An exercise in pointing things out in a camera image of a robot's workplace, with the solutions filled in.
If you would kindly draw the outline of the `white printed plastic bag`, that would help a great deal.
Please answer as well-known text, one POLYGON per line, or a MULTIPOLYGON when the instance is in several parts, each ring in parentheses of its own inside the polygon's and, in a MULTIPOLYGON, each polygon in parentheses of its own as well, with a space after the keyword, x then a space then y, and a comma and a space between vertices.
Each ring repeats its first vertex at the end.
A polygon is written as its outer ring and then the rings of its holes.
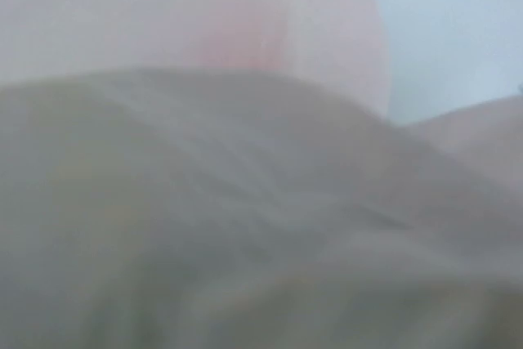
POLYGON ((1 0, 4 348, 519 348, 522 99, 400 128, 375 0, 1 0))

